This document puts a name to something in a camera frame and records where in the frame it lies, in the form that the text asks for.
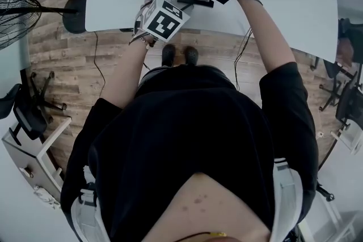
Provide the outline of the person's left forearm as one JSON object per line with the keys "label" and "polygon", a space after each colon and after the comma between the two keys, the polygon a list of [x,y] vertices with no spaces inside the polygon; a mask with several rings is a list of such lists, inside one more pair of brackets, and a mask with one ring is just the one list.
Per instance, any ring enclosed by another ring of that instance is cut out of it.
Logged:
{"label": "person's left forearm", "polygon": [[101,97],[123,109],[134,98],[140,81],[147,45],[142,40],[132,42],[123,52],[112,75],[107,79]]}

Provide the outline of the white crumpled cloth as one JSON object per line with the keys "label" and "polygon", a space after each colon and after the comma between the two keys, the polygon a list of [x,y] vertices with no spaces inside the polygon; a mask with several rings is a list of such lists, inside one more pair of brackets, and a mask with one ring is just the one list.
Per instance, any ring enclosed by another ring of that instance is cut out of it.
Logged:
{"label": "white crumpled cloth", "polygon": [[34,186],[33,193],[45,206],[53,210],[61,208],[60,203],[43,187]]}

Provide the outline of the black standing fan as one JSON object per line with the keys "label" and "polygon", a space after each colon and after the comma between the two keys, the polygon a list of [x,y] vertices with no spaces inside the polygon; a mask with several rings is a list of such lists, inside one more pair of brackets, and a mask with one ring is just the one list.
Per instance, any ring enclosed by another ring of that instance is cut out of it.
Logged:
{"label": "black standing fan", "polygon": [[0,0],[0,50],[32,31],[43,13],[61,15],[70,33],[86,31],[86,0],[68,0],[64,8],[45,7],[38,0]]}

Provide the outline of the person's black shoe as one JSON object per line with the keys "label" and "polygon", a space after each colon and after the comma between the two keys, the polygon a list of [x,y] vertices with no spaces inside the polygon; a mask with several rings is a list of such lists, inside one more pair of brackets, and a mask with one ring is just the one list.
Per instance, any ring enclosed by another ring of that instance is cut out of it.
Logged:
{"label": "person's black shoe", "polygon": [[162,66],[173,67],[176,48],[172,44],[167,44],[162,49]]}
{"label": "person's black shoe", "polygon": [[186,65],[196,66],[199,59],[199,53],[197,49],[192,46],[186,46],[184,48],[184,59]]}

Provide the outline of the plain white desk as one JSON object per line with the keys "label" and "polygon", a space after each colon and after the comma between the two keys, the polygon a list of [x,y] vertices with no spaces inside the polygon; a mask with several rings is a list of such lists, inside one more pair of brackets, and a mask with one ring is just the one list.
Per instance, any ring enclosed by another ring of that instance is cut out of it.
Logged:
{"label": "plain white desk", "polygon": [[22,82],[20,71],[30,65],[28,36],[0,50],[0,98]]}

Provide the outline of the person's right forearm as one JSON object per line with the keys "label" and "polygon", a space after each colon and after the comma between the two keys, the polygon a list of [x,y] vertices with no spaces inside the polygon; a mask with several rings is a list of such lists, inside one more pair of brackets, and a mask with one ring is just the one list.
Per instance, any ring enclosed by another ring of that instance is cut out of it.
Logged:
{"label": "person's right forearm", "polygon": [[254,34],[267,72],[295,62],[293,52],[264,6],[254,1],[239,3]]}

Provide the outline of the brown bag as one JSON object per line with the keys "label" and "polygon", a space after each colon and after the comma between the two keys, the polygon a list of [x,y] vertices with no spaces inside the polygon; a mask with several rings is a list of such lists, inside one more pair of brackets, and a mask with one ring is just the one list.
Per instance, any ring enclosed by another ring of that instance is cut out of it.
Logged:
{"label": "brown bag", "polygon": [[348,38],[342,38],[337,44],[336,61],[344,66],[352,66],[354,50]]}

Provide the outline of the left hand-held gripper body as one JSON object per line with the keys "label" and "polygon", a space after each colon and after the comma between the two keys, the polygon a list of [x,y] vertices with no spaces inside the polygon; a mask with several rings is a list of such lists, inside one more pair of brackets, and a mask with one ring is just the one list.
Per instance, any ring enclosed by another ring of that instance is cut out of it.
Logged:
{"label": "left hand-held gripper body", "polygon": [[184,13],[181,3],[172,0],[153,0],[149,7],[140,9],[134,22],[133,40],[144,39],[150,35],[154,40],[164,42],[170,39],[190,19]]}

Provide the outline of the person's chest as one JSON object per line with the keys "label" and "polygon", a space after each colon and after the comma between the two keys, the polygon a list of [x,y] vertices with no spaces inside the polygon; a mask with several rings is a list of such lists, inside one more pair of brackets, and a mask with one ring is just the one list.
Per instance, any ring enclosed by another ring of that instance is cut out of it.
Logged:
{"label": "person's chest", "polygon": [[193,175],[165,211],[165,240],[198,232],[223,232],[225,237],[195,237],[193,242],[268,242],[271,232],[235,194],[207,175]]}

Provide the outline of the person's dark shorts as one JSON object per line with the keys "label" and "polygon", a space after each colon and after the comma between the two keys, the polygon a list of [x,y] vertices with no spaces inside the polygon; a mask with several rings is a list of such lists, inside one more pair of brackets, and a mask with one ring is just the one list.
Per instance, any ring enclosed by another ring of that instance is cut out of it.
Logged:
{"label": "person's dark shorts", "polygon": [[208,65],[179,65],[158,67],[148,72],[140,81],[136,96],[158,91],[199,90],[235,86],[218,68]]}

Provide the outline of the person's left black shoe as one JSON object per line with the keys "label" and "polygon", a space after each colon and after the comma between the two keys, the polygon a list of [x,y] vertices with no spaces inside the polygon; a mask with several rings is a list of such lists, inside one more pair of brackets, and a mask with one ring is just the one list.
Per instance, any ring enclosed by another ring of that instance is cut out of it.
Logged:
{"label": "person's left black shoe", "polygon": [[173,67],[176,48],[172,44],[167,44],[162,49],[162,66]]}

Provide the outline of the person's right black shoe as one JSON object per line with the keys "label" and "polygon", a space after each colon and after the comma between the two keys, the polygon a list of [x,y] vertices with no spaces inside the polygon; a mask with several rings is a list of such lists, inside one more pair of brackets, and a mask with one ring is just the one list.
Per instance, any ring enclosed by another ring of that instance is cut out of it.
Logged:
{"label": "person's right black shoe", "polygon": [[192,46],[186,46],[184,48],[184,59],[186,65],[196,66],[199,59],[199,53],[197,49]]}

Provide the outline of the black mesh office chair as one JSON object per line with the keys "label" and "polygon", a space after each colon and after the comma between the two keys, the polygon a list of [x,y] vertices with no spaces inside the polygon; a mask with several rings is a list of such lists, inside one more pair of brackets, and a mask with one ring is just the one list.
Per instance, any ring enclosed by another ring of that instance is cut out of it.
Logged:
{"label": "black mesh office chair", "polygon": [[[337,43],[342,38],[348,38],[351,42],[354,50],[352,63],[363,64],[363,24],[353,24],[349,18],[339,19]],[[340,63],[335,60],[334,63],[326,62],[326,64],[328,65],[327,71],[334,71],[335,64],[338,65]]]}

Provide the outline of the white desk with drawer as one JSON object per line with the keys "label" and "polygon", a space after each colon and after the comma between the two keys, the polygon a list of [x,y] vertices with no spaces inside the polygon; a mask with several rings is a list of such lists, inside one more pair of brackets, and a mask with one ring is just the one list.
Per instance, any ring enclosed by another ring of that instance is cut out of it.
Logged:
{"label": "white desk with drawer", "polygon": [[50,134],[44,142],[39,138],[29,139],[24,130],[17,135],[21,146],[16,144],[10,133],[2,137],[3,145],[25,187],[23,194],[15,195],[22,198],[16,203],[15,213],[22,226],[30,230],[27,241],[77,242],[61,209],[53,210],[45,206],[33,193],[34,186],[43,187],[60,203],[63,170],[52,162],[50,148],[70,123],[70,117],[61,118],[50,127]]}

